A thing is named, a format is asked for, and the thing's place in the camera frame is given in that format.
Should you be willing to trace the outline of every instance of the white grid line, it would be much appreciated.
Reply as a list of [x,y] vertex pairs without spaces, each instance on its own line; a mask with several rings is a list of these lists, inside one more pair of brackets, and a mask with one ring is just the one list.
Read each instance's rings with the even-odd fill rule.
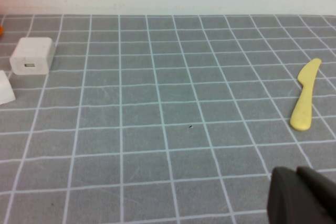
[[[323,65],[329,64],[329,63],[336,63],[336,61],[328,61],[328,62],[323,62]],[[275,63],[275,64],[253,64],[255,67],[269,67],[269,66],[304,66],[306,63]],[[221,68],[240,68],[240,67],[250,67],[250,65],[222,65],[220,66]],[[189,67],[190,69],[204,69],[204,68],[218,68],[218,66],[194,66],[194,67]],[[173,69],[186,69],[185,67],[161,67],[161,68],[156,68],[156,70],[173,70]],[[153,70],[153,68],[123,68],[123,69],[87,69],[87,72],[117,72],[117,71],[140,71],[140,70]],[[83,69],[57,69],[57,70],[51,70],[51,73],[57,73],[57,72],[84,72]]]
[[246,129],[246,131],[247,131],[247,134],[248,134],[248,136],[249,136],[249,138],[250,138],[250,140],[251,140],[251,142],[252,142],[252,144],[253,144],[253,147],[255,148],[255,150],[256,150],[256,152],[257,152],[257,155],[259,156],[259,159],[260,159],[260,161],[261,161],[261,165],[262,165],[262,167],[264,168],[265,172],[268,173],[268,169],[267,169],[267,166],[266,166],[266,162],[265,162],[264,158],[262,157],[262,154],[261,154],[259,148],[258,148],[257,145],[256,145],[256,142],[255,142],[255,140],[254,140],[254,138],[253,138],[253,136],[252,136],[252,133],[251,133],[251,131],[250,131],[250,129],[249,129],[247,123],[246,123],[246,120],[245,120],[245,118],[244,118],[244,116],[243,116],[243,114],[242,114],[242,112],[241,112],[241,110],[240,110],[240,107],[239,107],[239,105],[238,105],[238,103],[237,103],[237,100],[236,100],[234,94],[233,94],[233,91],[232,91],[230,85],[229,85],[228,82],[227,82],[226,76],[224,75],[224,72],[223,72],[222,68],[220,67],[219,61],[218,61],[218,59],[217,59],[217,57],[216,57],[216,55],[215,55],[215,53],[214,53],[214,51],[213,51],[212,45],[211,45],[211,43],[210,43],[209,41],[208,41],[208,44],[209,44],[210,49],[211,49],[211,51],[212,51],[212,53],[213,53],[213,57],[214,57],[215,61],[217,62],[217,65],[218,65],[219,70],[220,70],[220,72],[221,72],[221,74],[222,74],[222,76],[223,76],[223,79],[224,79],[224,81],[226,82],[227,88],[228,88],[228,90],[229,90],[229,92],[230,92],[230,95],[231,95],[233,101],[234,101],[234,104],[235,104],[235,107],[236,107],[236,109],[237,109],[237,111],[238,111],[238,113],[239,113],[239,116],[240,116],[240,118],[241,118],[241,120],[242,120],[242,122],[243,122],[243,124],[244,124],[244,127],[245,127],[245,129]]
[[[336,97],[336,94],[325,94],[325,95],[314,95],[314,98],[322,97]],[[297,99],[297,97],[273,97],[274,100],[282,99]],[[232,102],[232,101],[266,101],[270,100],[268,97],[264,98],[244,98],[244,99],[221,99],[221,100],[200,100],[200,103],[211,103],[211,102]],[[168,101],[168,102],[143,102],[143,103],[125,103],[123,106],[141,106],[141,105],[158,105],[158,104],[181,104],[181,103],[196,103],[196,100],[190,101]],[[75,106],[51,106],[51,107],[40,107],[40,110],[53,110],[53,109],[77,109],[77,108],[108,108],[108,107],[119,107],[119,104],[104,104],[104,105],[75,105]],[[31,108],[8,108],[0,109],[0,111],[30,111],[35,110],[36,107]]]
[[[310,26],[311,28],[328,28],[329,26]],[[274,26],[274,27],[259,27],[260,29],[281,29],[280,26]],[[283,28],[305,28],[304,26],[283,26]],[[254,30],[255,28],[254,27],[235,27],[235,28],[232,28],[233,31],[235,30]],[[200,28],[196,28],[196,29],[187,29],[187,28],[178,28],[177,31],[200,31],[202,29]],[[229,28],[205,28],[206,31],[210,30],[229,30]],[[137,30],[134,30],[134,29],[122,29],[121,32],[128,32],[128,31],[147,31],[146,29],[137,29]],[[151,31],[175,31],[175,29],[171,28],[171,29],[150,29],[150,32]],[[25,33],[27,32],[26,30],[22,30],[22,31],[7,31],[7,33],[11,33],[11,34],[15,34],[15,33]],[[56,33],[58,32],[57,30],[33,30],[32,32],[35,32],[35,33]],[[80,33],[80,32],[89,32],[89,30],[62,30],[61,31],[62,33]],[[118,29],[110,29],[110,30],[99,30],[99,29],[95,29],[95,30],[92,30],[92,32],[108,32],[108,33],[118,33]]]
[[[335,143],[336,140],[319,140],[319,141],[301,141],[300,144],[323,144],[323,143]],[[296,145],[295,142],[280,142],[280,143],[264,143],[264,144],[255,144],[255,146],[286,146],[286,145]],[[185,152],[185,151],[202,151],[202,150],[211,150],[211,148],[215,150],[229,149],[229,148],[247,148],[254,147],[254,144],[244,144],[244,145],[226,145],[226,146],[213,146],[213,147],[189,147],[189,148],[176,148],[176,149],[168,149],[168,152]],[[167,152],[166,149],[159,150],[150,150],[150,151],[129,151],[123,152],[123,155],[132,155],[132,154],[150,154],[150,153],[161,153]],[[75,155],[75,158],[81,157],[100,157],[100,156],[117,156],[120,155],[119,152],[112,153],[96,153],[96,154],[78,154]],[[45,159],[68,159],[72,158],[71,155],[66,156],[39,156],[39,157],[28,157],[25,158],[25,162],[37,161],[37,160],[45,160]],[[0,160],[0,164],[10,163],[10,162],[20,162],[21,158],[12,158],[12,159],[4,159]]]
[[[167,156],[167,162],[168,162],[169,177],[170,177],[170,180],[173,180],[174,179],[173,168],[172,168],[172,162],[171,162],[170,154],[169,154],[169,147],[168,147],[166,128],[164,126],[164,117],[163,117],[163,109],[162,109],[162,104],[161,104],[161,95],[160,95],[160,92],[159,92],[159,86],[157,84],[155,61],[154,61],[154,56],[153,56],[153,50],[152,50],[152,44],[151,44],[151,36],[150,36],[150,32],[149,32],[149,24],[148,24],[148,18],[147,18],[147,16],[146,16],[146,27],[147,27],[147,33],[148,33],[148,40],[149,40],[149,48],[150,48],[150,53],[151,53],[151,59],[152,59],[152,64],[153,64],[153,69],[154,69],[154,80],[155,80],[155,86],[156,86],[157,100],[159,102],[160,118],[161,118],[161,123],[163,125],[162,126],[162,131],[163,131],[164,146],[165,146],[165,149],[166,149],[166,156]],[[175,189],[174,182],[171,182],[171,187],[172,187],[172,195],[173,195],[173,201],[174,201],[174,209],[175,209],[176,221],[177,221],[177,224],[180,224],[181,223],[180,222],[180,212],[178,211],[178,202],[177,202],[177,195],[176,195],[176,189]]]
[[[90,25],[89,26],[90,26],[90,28],[92,27],[92,15],[90,16]],[[91,33],[89,33],[88,42],[90,41],[90,38],[91,38]],[[88,45],[87,45],[87,56],[85,57],[84,70],[86,70],[87,65],[88,65],[89,47],[90,47],[90,43],[88,43]],[[75,130],[75,140],[74,140],[74,145],[72,147],[72,157],[71,157],[69,177],[68,177],[68,189],[67,189],[67,194],[66,194],[63,221],[62,221],[63,224],[66,224],[67,217],[68,217],[68,209],[69,209],[69,201],[70,201],[70,187],[71,187],[71,182],[72,182],[72,172],[74,170],[74,163],[75,163],[75,154],[76,154],[77,140],[78,140],[78,129],[79,129],[79,124],[80,124],[80,116],[81,116],[81,105],[82,105],[82,102],[83,102],[83,94],[84,94],[85,76],[86,76],[86,72],[84,71],[83,80],[82,80],[82,87],[81,87],[81,90],[80,90],[79,109],[78,109],[78,114],[77,114],[77,123],[76,123],[76,130]]]
[[[313,116],[313,119],[319,119],[319,118],[336,118],[336,115],[325,115],[325,116]],[[246,119],[246,122],[269,122],[269,121],[282,121],[281,118],[272,118],[272,119]],[[242,123],[242,120],[229,120],[229,121],[209,121],[206,122],[206,124],[220,124],[220,123]],[[202,122],[193,122],[193,123],[170,123],[170,124],[164,124],[164,126],[181,126],[181,125],[199,125],[203,124]],[[162,127],[162,124],[148,124],[148,125],[127,125],[123,126],[123,129],[128,128],[143,128],[143,127]],[[84,127],[78,129],[79,131],[84,130],[104,130],[104,129],[119,129],[119,126],[109,126],[109,127]],[[52,131],[58,131],[58,132],[68,132],[68,131],[74,131],[75,129],[45,129],[45,130],[39,130],[39,131],[33,131],[33,133],[42,133],[42,132],[52,132]],[[0,135],[13,135],[13,134],[28,134],[29,131],[15,131],[15,132],[0,132]]]
[[[336,77],[316,77],[318,80],[334,80]],[[263,80],[263,82],[276,82],[276,81],[290,81],[291,78],[288,79],[273,79],[273,80]],[[258,80],[246,80],[246,81],[227,81],[227,83],[246,83],[246,82],[259,82]],[[224,81],[211,81],[211,82],[194,82],[194,84],[215,84],[215,83],[224,83]],[[146,83],[146,84],[124,84],[123,87],[140,87],[140,86],[154,86],[153,83]],[[158,86],[176,86],[176,85],[190,85],[189,82],[186,83],[164,83],[164,84],[158,84]],[[84,88],[118,88],[119,85],[103,85],[103,86],[84,86]],[[58,87],[49,87],[45,88],[46,90],[51,89],[79,89],[80,87],[66,87],[66,86],[58,86]],[[14,88],[13,90],[41,90],[42,88]]]
[[[318,172],[335,172],[336,168],[331,169],[317,169]],[[244,174],[244,175],[227,175],[222,177],[199,177],[199,178],[183,178],[183,179],[174,179],[174,180],[153,180],[148,182],[135,182],[135,183],[124,183],[125,187],[127,186],[143,186],[143,185],[155,185],[155,184],[168,184],[168,183],[181,183],[181,182],[200,182],[207,180],[223,180],[223,179],[235,179],[235,178],[253,178],[253,177],[268,177],[270,173],[260,173],[260,174]],[[78,186],[71,187],[70,190],[85,190],[85,189],[97,189],[97,188],[111,188],[119,187],[120,184],[106,184],[106,185],[90,185],[90,186]],[[52,193],[56,191],[67,191],[68,188],[53,188],[53,189],[25,189],[17,190],[16,194],[33,194],[33,193]],[[13,191],[2,191],[0,195],[8,195]]]
[[[32,27],[33,22],[34,22],[34,16],[32,17],[32,21],[30,23],[30,27]],[[58,43],[58,39],[59,39],[60,31],[61,31],[61,24],[60,24],[60,27],[59,27],[59,33],[58,33],[56,45]],[[23,153],[23,156],[22,156],[22,160],[21,160],[20,165],[18,167],[18,170],[16,172],[16,176],[15,176],[13,187],[12,187],[12,192],[10,194],[10,198],[9,198],[9,202],[8,202],[8,206],[7,206],[7,211],[6,211],[6,215],[5,215],[5,219],[4,219],[4,224],[7,224],[8,221],[9,221],[9,217],[10,217],[10,214],[11,214],[10,211],[12,209],[15,191],[16,191],[18,180],[19,180],[19,177],[20,177],[20,174],[21,174],[24,162],[25,162],[25,158],[26,158],[27,153],[28,153],[29,144],[30,144],[30,141],[32,139],[33,130],[35,128],[35,124],[36,124],[36,121],[37,121],[38,111],[39,111],[39,108],[40,108],[41,103],[42,103],[42,99],[43,99],[43,95],[44,95],[44,91],[45,91],[44,88],[47,85],[47,81],[48,81],[48,75],[45,76],[43,88],[42,88],[42,91],[41,91],[41,94],[40,94],[40,97],[39,97],[39,100],[38,100],[38,105],[37,105],[37,108],[36,108],[36,111],[35,111],[35,114],[34,114],[33,122],[32,122],[32,125],[30,127],[30,131],[29,131],[28,139],[27,139],[27,142],[26,142],[26,145],[25,145],[25,149],[24,149],[24,153]]]
[[[201,120],[202,120],[202,124],[203,124],[204,130],[205,130],[206,138],[207,138],[207,140],[208,140],[208,143],[209,143],[209,146],[210,146],[210,149],[211,149],[211,154],[212,154],[212,156],[213,156],[213,159],[214,159],[214,162],[215,162],[215,165],[216,165],[216,170],[217,170],[218,176],[221,177],[221,176],[222,176],[221,168],[220,168],[220,166],[219,166],[219,162],[218,162],[218,160],[217,160],[217,157],[216,157],[216,154],[215,154],[215,151],[214,151],[214,148],[213,148],[211,139],[210,139],[210,134],[209,134],[207,125],[206,125],[206,123],[205,123],[205,119],[204,119],[203,111],[202,111],[200,102],[199,102],[199,100],[198,100],[197,92],[196,92],[196,89],[195,89],[195,87],[194,87],[194,83],[193,83],[193,80],[192,80],[192,77],[191,77],[191,74],[190,74],[190,70],[189,70],[189,68],[188,68],[188,63],[187,63],[186,58],[185,58],[185,55],[184,55],[184,50],[183,50],[183,47],[182,47],[182,44],[181,44],[181,41],[180,41],[180,36],[179,36],[179,34],[178,34],[178,32],[177,32],[177,29],[176,29],[175,18],[174,18],[174,17],[172,17],[172,18],[173,18],[173,23],[174,23],[175,33],[176,33],[176,36],[177,36],[177,39],[178,39],[178,43],[179,43],[179,45],[180,45],[180,50],[181,50],[181,52],[182,52],[183,61],[184,61],[184,64],[185,64],[185,66],[186,66],[186,68],[187,68],[187,73],[188,73],[188,76],[189,76],[189,80],[190,80],[190,83],[191,83],[191,86],[192,86],[192,89],[193,89],[193,93],[194,93],[194,97],[195,97],[195,99],[196,99],[196,103],[197,103],[198,111],[199,111],[199,113],[200,113]],[[224,196],[225,196],[225,199],[226,199],[226,203],[227,203],[227,206],[228,206],[228,210],[229,210],[229,213],[230,213],[232,222],[233,222],[233,224],[236,224],[236,218],[235,218],[235,216],[232,214],[232,213],[233,213],[233,208],[232,208],[232,205],[231,205],[229,196],[228,196],[228,192],[227,192],[227,190],[226,190],[225,183],[224,183],[224,181],[223,181],[222,179],[220,180],[220,184],[221,184],[222,189],[223,189],[223,193],[224,193]]]
[[124,222],[124,171],[123,171],[123,130],[122,130],[122,74],[121,74],[121,36],[120,36],[120,16],[118,15],[119,27],[119,144],[120,144],[120,222]]
[[[276,52],[299,52],[299,51],[329,51],[329,50],[336,50],[336,48],[318,48],[318,49],[281,49],[281,50],[274,50]],[[257,51],[245,51],[245,53],[258,53],[258,52],[272,52],[271,50],[257,50]],[[242,51],[219,51],[215,52],[216,54],[241,54]],[[211,52],[185,52],[185,55],[204,55],[204,54],[211,54]],[[122,54],[122,56],[148,56],[150,54]],[[168,53],[155,53],[154,56],[167,56],[167,55],[181,55],[180,52],[168,52]],[[108,54],[108,55],[101,55],[101,54],[92,54],[88,57],[102,57],[102,56],[115,56],[118,57],[119,55]],[[83,55],[55,55],[55,57],[83,57]]]
[[[302,40],[309,40],[314,39],[315,37],[295,37],[293,39],[302,39]],[[336,38],[336,36],[328,36],[328,37],[320,37],[321,39],[330,39],[330,38]],[[290,40],[289,37],[284,38],[265,38],[265,40]],[[247,39],[237,39],[239,41],[245,41],[245,40],[264,40],[264,38],[247,38]],[[235,39],[209,39],[209,41],[216,41],[216,42],[224,42],[224,41],[235,41]],[[200,40],[181,40],[181,42],[206,42],[205,39]],[[59,45],[65,45],[65,44],[80,44],[80,45],[86,45],[88,42],[83,41],[67,41],[67,42],[59,42]],[[137,40],[137,41],[121,41],[121,44],[148,44],[148,40]],[[159,41],[152,41],[151,43],[178,43],[177,40],[159,40]],[[0,42],[2,45],[16,45],[17,42]],[[93,41],[90,42],[90,44],[119,44],[118,41]]]
[[[258,27],[257,27],[257,25],[256,25],[256,23],[255,23],[255,21],[252,19],[251,16],[250,16],[250,19],[252,20],[254,26],[257,28],[257,30],[258,30],[258,32],[260,33],[260,35],[264,38],[264,36],[262,35],[262,33],[260,32],[260,30],[258,29]],[[268,43],[268,41],[267,41],[266,39],[265,39],[265,42],[266,42],[266,44],[270,47],[270,44]],[[257,78],[260,80],[260,83],[261,83],[261,85],[264,87],[265,92],[267,93],[268,97],[271,99],[271,102],[272,102],[273,106],[275,107],[275,109],[276,109],[277,112],[279,113],[279,115],[280,115],[282,121],[284,122],[284,124],[285,124],[285,126],[286,126],[286,128],[287,128],[287,130],[288,130],[288,132],[289,132],[289,134],[292,136],[292,138],[293,138],[294,141],[296,142],[297,147],[299,148],[300,152],[302,153],[302,155],[303,155],[304,158],[306,159],[307,164],[309,165],[309,167],[312,167],[312,165],[311,165],[311,163],[310,163],[310,160],[308,159],[308,156],[305,154],[305,152],[303,151],[302,147],[299,145],[299,141],[297,140],[296,136],[294,135],[294,133],[293,133],[292,130],[290,129],[290,127],[289,127],[288,123],[286,122],[286,120],[284,119],[284,117],[282,116],[282,114],[281,114],[281,112],[280,112],[278,106],[276,105],[274,99],[272,98],[272,96],[271,96],[270,93],[268,92],[268,90],[267,90],[265,84],[262,82],[262,80],[261,80],[259,74],[257,73],[257,71],[255,70],[254,67],[252,67],[252,69],[253,69],[255,75],[257,76]]]

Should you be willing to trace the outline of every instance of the gray cutting mat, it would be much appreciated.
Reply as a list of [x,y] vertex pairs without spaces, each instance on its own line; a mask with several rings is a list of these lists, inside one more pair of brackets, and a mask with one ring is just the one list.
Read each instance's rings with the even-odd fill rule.
[[[1,223],[262,224],[274,166],[336,180],[336,17],[1,18],[17,97],[0,106]],[[56,42],[49,75],[10,71],[25,36]]]

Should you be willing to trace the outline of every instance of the black object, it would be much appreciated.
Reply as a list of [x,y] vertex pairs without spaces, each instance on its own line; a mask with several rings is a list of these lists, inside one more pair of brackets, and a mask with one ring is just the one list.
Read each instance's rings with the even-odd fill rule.
[[308,167],[276,167],[267,213],[270,224],[335,224],[336,184]]

